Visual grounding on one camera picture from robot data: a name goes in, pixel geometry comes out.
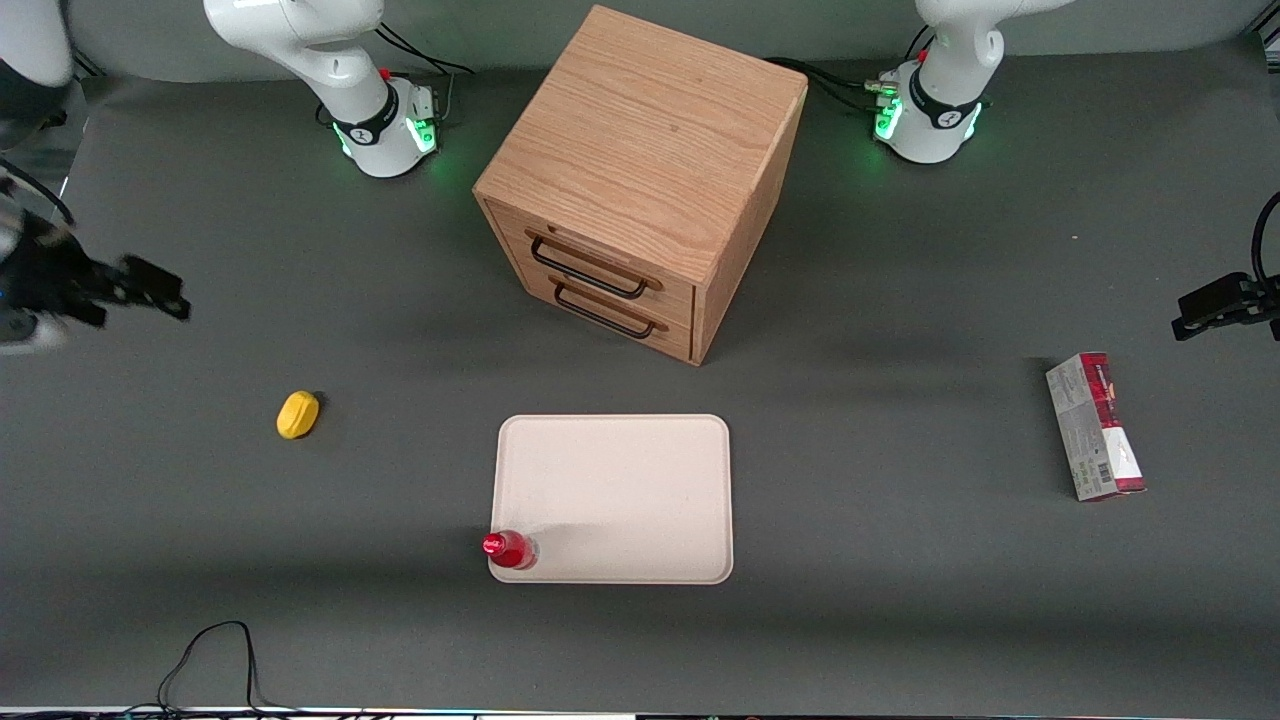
wooden drawer cabinet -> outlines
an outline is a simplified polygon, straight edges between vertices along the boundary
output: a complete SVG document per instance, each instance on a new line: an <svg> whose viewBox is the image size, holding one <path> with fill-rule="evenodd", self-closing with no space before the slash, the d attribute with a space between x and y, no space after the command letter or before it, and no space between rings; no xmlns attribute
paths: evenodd
<svg viewBox="0 0 1280 720"><path fill-rule="evenodd" d="M698 365L777 205L805 90L596 6L475 195L530 295Z"/></svg>

cable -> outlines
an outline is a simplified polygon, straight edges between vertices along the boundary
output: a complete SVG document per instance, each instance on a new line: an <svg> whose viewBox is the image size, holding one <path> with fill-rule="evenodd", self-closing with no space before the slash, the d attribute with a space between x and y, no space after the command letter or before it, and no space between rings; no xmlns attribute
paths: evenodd
<svg viewBox="0 0 1280 720"><path fill-rule="evenodd" d="M316 124L320 126L320 127L323 127L323 128L330 127L333 124L333 114L330 113L329 114L329 120L325 122L325 120L320 119L320 113L321 111L328 111L328 110L325 110L324 102L316 102Z"/></svg>
<svg viewBox="0 0 1280 720"><path fill-rule="evenodd" d="M383 35L383 29L385 29L388 33L390 33L390 36L394 37L396 40L398 40L401 44L396 44L389 37L387 37L385 35ZM449 68L457 68L457 69L460 69L460 70L462 70L462 72L465 72L467 74L472 74L472 76L476 74L475 70L472 70L471 68L468 68L466 65L460 65L457 63L451 63L448 60L442 60L439 58L433 58L433 56L422 53L421 50L419 50L417 47L415 47L412 42L404 40L398 32L396 32L394 29L392 29L392 27L389 24L387 24L387 23L381 23L381 29L379 29L376 32L378 32L378 37L381 37L388 44L393 45L394 47L398 47L398 49L408 53L410 55L416 55L416 56L426 60L428 63L431 63L433 65L436 65L436 64L439 64L439 65L447 65Z"/></svg>
<svg viewBox="0 0 1280 720"><path fill-rule="evenodd" d="M1253 242L1249 246L1253 275L1271 302L1277 302L1280 299L1276 297L1274 283L1267 279L1267 272L1262 269L1262 236L1267 232L1267 220L1271 219L1271 213L1276 209L1276 205L1280 205L1280 192L1272 195L1271 200L1267 200L1267 204L1262 206L1262 214L1258 215L1258 222L1253 225Z"/></svg>
<svg viewBox="0 0 1280 720"><path fill-rule="evenodd" d="M86 65L88 65L88 70L91 73L93 73L95 76L106 76L106 70L102 69L102 65L99 65L97 63L95 63L79 47L73 47L72 49L72 55L76 56L78 61L84 63Z"/></svg>
<svg viewBox="0 0 1280 720"><path fill-rule="evenodd" d="M392 47L394 47L394 49L397 49L397 50L401 50L401 51L403 51L403 53L408 53L410 55L413 55L415 58L420 58L420 59L422 59L422 60L426 60L426 61L428 61L428 63L430 63L430 64L431 64L431 67L433 67L433 68L435 68L435 70L436 70L438 73L440 73L440 74L445 74L445 76L447 76L447 74L449 74L449 70L447 70L447 69L444 68L444 65L442 65L442 64L440 64L440 61L439 61L439 60L436 60L436 59L434 59L434 58L428 58L426 55L422 55L421 53L417 53L417 51L415 51L415 50L411 50L411 49L408 49L408 47L406 47L406 46L401 45L399 42L396 42L394 40L392 40L392 38L390 38L390 37L388 37L387 35L383 35L383 31L380 31L380 29L376 29L376 31L374 31L374 32L375 32L375 33L378 35L378 37L381 37L381 38L383 38L384 41L387 41L387 44L388 44L388 45L390 45Z"/></svg>
<svg viewBox="0 0 1280 720"><path fill-rule="evenodd" d="M0 158L0 168L4 168L10 176L17 178L18 182L28 191L40 193L45 196L45 200L52 202L54 208L58 209L58 213L63 217L63 219L67 222L68 225L76 224L76 218L72 217L72 211L69 208L67 208L67 204L63 202L63 199L58 197L58 195L55 195L54 191L45 187L44 183L27 174L27 170L23 170L22 168L14 165L9 160L5 160L4 158Z"/></svg>
<svg viewBox="0 0 1280 720"><path fill-rule="evenodd" d="M915 50L915 44L919 42L920 38L924 37L924 33L927 32L929 32L929 26L922 27L920 32L915 33L915 37L911 38L911 44L906 46L906 53L902 55L902 60L911 59L911 51Z"/></svg>
<svg viewBox="0 0 1280 720"><path fill-rule="evenodd" d="M169 702L169 692L173 689L173 682L174 682L174 679L178 676L179 673L182 673L182 669L187 666L187 661L191 660L191 652L196 648L196 643L200 642L200 638L205 637L205 634L207 634L207 633L210 633L212 630L216 630L218 628L225 628L227 625L236 625L237 628L241 629L241 632L244 633L244 652L246 652L246 657L248 660L248 667L247 667L247 671L244 674L244 705L248 706L250 708L252 708L255 712L257 712L259 716L264 716L264 717L279 717L280 716L280 715L270 712L270 711L260 707L257 703L255 703L253 702L253 696L256 694L257 700L262 701L262 705L269 705L269 706L275 706L275 707L284 707L287 710L298 710L296 707L289 707L287 705L280 705L278 702L271 702L270 700L268 700L268 697L265 694L262 694L262 680L259 678L259 674L257 674L257 653L253 652L253 635L250 634L248 625L246 625L241 620L223 620L221 623L214 623L212 625L209 625L204 630L200 630L198 633L196 633L196 637L191 638L191 642L187 643L187 648L182 652L182 659L178 660L178 664L173 666L173 670L169 670L169 674L165 675L164 679L160 680L160 685L156 687L156 701L155 701L155 705L157 707L160 707L161 711L165 712L165 714L170 714L170 712L178 710L177 707L174 707L173 703Z"/></svg>
<svg viewBox="0 0 1280 720"><path fill-rule="evenodd" d="M819 68L817 65L810 65L809 63L805 63L803 60L795 60L792 58L765 58L764 61L765 63L773 63L774 65L781 65L783 68L792 69L792 70L796 70L797 73L804 73L804 74L810 76L810 77L817 76L817 77L819 77L819 78L822 78L822 79L824 79L824 81L827 81L827 82L829 82L832 85L838 85L841 87L847 87L847 88L851 88L851 90L861 90L863 88L863 83L860 83L860 82L852 82L852 81L845 79L845 78L842 78L842 77L840 77L837 74L828 73L827 70L824 70L824 69L822 69L822 68Z"/></svg>
<svg viewBox="0 0 1280 720"><path fill-rule="evenodd" d="M1272 8L1271 12L1266 14L1266 17L1254 23L1253 32L1262 32L1262 28L1266 27L1266 24L1270 23L1276 17L1276 13L1280 13L1280 5Z"/></svg>
<svg viewBox="0 0 1280 720"><path fill-rule="evenodd" d="M83 63L83 60L81 60L81 59L79 59L79 56L78 56L78 55L73 55L73 58L72 58L72 59L74 59L74 60L76 60L76 64L77 64L77 65L79 65L79 68L81 68L82 70L84 70L84 74L87 74L88 77L97 77L97 73L95 73L95 72L93 72L93 68L90 68L88 65L86 65L86 64Z"/></svg>
<svg viewBox="0 0 1280 720"><path fill-rule="evenodd" d="M444 111L440 113L440 122L449 119L449 113L453 111L453 81L457 79L457 73L449 73L449 88L444 92Z"/></svg>
<svg viewBox="0 0 1280 720"><path fill-rule="evenodd" d="M852 100L850 100L850 99L840 95L838 92L836 92L837 88L841 88L841 90L855 90L855 91L861 92L863 91L863 85L860 82L855 83L852 81L847 81L847 79L845 79L845 78L842 78L842 77L840 77L837 74L828 73L827 70L824 70L824 69L822 69L822 68L819 68L817 65L810 65L809 63L805 63L805 61L801 61L801 60L795 60L795 59L791 59L791 58L765 58L764 61L765 63L773 63L774 65L780 65L780 67L783 67L783 68L787 68L787 69L791 69L791 70L796 70L799 73L804 73L805 76L809 77L810 81L813 81L813 83L815 86L818 86L818 90L822 90L823 92L826 92L827 95L829 95L832 97L832 100L835 100L836 102L840 102L841 105L845 105L846 108L852 108L855 110L861 110L864 113L872 113L872 114L876 114L876 113L879 111L879 108L874 108L872 105L860 105L860 104L854 102Z"/></svg>

black handle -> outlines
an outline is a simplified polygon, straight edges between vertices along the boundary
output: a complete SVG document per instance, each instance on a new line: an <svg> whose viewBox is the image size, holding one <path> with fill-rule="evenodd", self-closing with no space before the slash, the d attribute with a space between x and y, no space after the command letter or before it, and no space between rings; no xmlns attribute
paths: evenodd
<svg viewBox="0 0 1280 720"><path fill-rule="evenodd" d="M645 327L645 329L643 329L643 331L634 331L634 329L631 329L631 328L628 328L628 327L626 327L626 325L623 325L621 323L614 323L613 320L605 318L604 315L599 315L599 314L591 313L590 310L588 310L586 307L582 307L581 305L573 305L568 300L564 300L563 297L561 297L561 295L563 292L564 292L564 286L561 284L561 283L556 283L556 302L561 307L568 310L570 313L575 313L577 315L581 315L581 316L586 318L588 320L596 322L596 323L599 323L599 324L609 328L611 331L617 331L617 332L620 332L620 333L630 337L631 340L644 340L644 338L652 336L653 334L653 329L657 327L657 324L653 320L650 320L649 324Z"/></svg>
<svg viewBox="0 0 1280 720"><path fill-rule="evenodd" d="M543 246L543 238L534 237L534 246L530 249L530 252L534 254L534 260L538 260L539 263L541 263L543 265L547 265L548 268L559 270L559 272L564 273L566 275L568 275L571 278L582 281L582 282L585 282L586 284L589 284L589 286L591 286L594 288L603 290L604 292L608 292L609 295L617 295L618 297L621 297L623 300L635 300L635 299L640 297L640 295L644 292L644 290L646 287L649 287L648 281L640 281L640 284L637 284L635 290L626 291L626 290L622 290L621 287L612 286L612 284L609 284L609 283L607 283L604 281L598 281L598 279L593 278L591 275L589 275L589 274L586 274L586 273L584 273L581 270L575 270L573 268L570 268L568 265L566 265L563 263L557 263L556 260L552 260L550 258L539 254L538 249L540 249L541 246Z"/></svg>

yellow object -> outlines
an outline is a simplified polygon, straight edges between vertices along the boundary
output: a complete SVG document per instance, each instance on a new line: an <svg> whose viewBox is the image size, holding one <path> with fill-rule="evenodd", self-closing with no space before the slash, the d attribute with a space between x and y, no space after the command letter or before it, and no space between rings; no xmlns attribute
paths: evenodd
<svg viewBox="0 0 1280 720"><path fill-rule="evenodd" d="M275 419L275 429L284 439L298 439L311 432L317 415L320 415L320 401L310 392L300 389L284 401L284 407L280 407L280 415Z"/></svg>

box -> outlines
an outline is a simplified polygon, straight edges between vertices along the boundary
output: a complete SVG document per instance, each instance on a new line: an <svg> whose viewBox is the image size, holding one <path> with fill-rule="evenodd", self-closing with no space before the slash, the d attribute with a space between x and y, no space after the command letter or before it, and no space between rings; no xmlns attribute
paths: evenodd
<svg viewBox="0 0 1280 720"><path fill-rule="evenodd" d="M1075 496L1093 502L1147 489L1116 416L1106 352L1083 352L1046 375L1071 462Z"/></svg>
<svg viewBox="0 0 1280 720"><path fill-rule="evenodd" d="M474 192L530 295L698 365L773 215L806 88L595 6Z"/></svg>

